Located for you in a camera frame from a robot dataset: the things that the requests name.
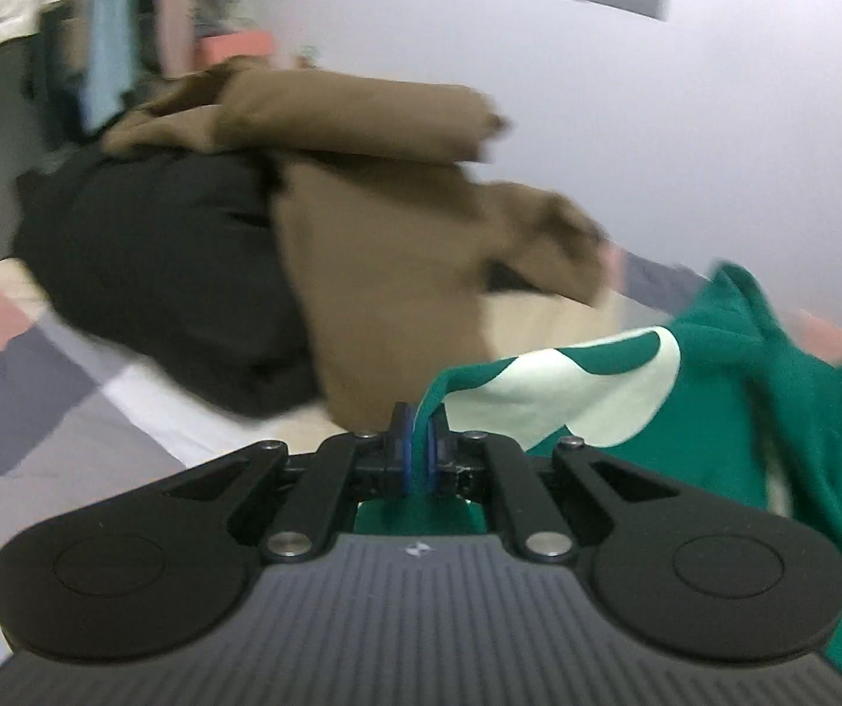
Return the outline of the green hooded sweatshirt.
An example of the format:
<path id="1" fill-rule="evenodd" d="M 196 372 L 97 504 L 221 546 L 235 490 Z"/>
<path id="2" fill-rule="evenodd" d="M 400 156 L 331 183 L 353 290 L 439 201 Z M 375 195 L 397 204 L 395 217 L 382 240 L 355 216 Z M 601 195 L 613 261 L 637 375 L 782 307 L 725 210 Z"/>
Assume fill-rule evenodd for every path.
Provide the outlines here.
<path id="1" fill-rule="evenodd" d="M 784 661 L 670 654 L 619 628 L 568 567 L 513 555 L 467 497 L 424 486 L 424 427 L 486 430 L 546 457 L 563 435 L 824 535 L 842 556 L 842 365 L 797 346 L 756 279 L 717 268 L 668 324 L 429 384 L 413 425 L 421 481 L 363 529 L 405 551 L 383 593 L 376 703 L 842 704 L 842 650 Z"/>

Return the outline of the hanging clothes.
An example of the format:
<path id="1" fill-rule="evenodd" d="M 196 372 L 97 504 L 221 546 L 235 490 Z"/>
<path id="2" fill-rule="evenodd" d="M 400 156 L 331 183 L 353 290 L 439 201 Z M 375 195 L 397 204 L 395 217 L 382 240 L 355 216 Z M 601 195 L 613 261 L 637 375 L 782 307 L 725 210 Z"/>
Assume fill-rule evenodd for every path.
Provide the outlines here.
<path id="1" fill-rule="evenodd" d="M 225 59 L 246 0 L 42 0 L 24 96 L 49 150 L 85 142 L 156 83 Z"/>

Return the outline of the colour-block bed sheet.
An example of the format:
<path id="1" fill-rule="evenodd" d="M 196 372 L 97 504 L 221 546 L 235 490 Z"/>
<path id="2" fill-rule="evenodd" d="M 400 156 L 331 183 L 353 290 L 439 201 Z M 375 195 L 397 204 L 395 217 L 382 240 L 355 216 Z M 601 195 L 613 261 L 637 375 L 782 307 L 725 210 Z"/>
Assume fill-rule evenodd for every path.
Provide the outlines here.
<path id="1" fill-rule="evenodd" d="M 598 306 L 531 292 L 483 300 L 486 338 L 507 357 L 668 324 L 706 284 L 683 266 L 614 252 Z M 0 261 L 0 547 L 47 517 L 279 437 L 309 451 L 341 432 L 309 403 L 271 421 L 209 407 L 150 360 L 69 327 L 18 260 Z M 842 628 L 829 654 L 839 661 Z M 9 647 L 0 632 L 0 663 Z"/>

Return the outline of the black garment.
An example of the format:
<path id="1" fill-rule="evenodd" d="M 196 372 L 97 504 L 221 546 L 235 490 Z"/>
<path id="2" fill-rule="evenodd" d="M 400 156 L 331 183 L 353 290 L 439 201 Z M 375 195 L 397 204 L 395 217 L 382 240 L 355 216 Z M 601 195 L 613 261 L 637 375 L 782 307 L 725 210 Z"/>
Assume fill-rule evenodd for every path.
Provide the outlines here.
<path id="1" fill-rule="evenodd" d="M 269 418 L 319 393 L 269 213 L 280 187 L 265 153 L 116 159 L 91 145 L 27 189 L 13 252 L 70 325 Z"/>

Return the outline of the brown jacket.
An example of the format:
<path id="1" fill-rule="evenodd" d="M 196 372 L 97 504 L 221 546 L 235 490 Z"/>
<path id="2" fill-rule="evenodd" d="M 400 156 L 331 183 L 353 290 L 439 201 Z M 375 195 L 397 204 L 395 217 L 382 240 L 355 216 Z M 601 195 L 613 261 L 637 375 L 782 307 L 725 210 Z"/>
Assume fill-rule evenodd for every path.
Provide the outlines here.
<path id="1" fill-rule="evenodd" d="M 275 158 L 280 260 L 327 409 L 372 430 L 441 371 L 488 359 L 480 303 L 493 266 L 579 303 L 606 284 L 603 233 L 571 199 L 467 175 L 503 129 L 466 86 L 237 58 L 126 113 L 102 145 Z"/>

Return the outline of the pink box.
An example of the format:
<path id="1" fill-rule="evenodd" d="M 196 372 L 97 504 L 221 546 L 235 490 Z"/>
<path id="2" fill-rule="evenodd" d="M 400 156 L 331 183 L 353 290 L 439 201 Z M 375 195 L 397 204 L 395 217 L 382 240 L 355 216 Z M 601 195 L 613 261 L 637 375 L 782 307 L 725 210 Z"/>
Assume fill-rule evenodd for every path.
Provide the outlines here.
<path id="1" fill-rule="evenodd" d="M 271 56 L 273 53 L 275 39 L 268 31 L 252 29 L 203 36 L 196 42 L 195 67 L 204 70 L 236 56 Z"/>

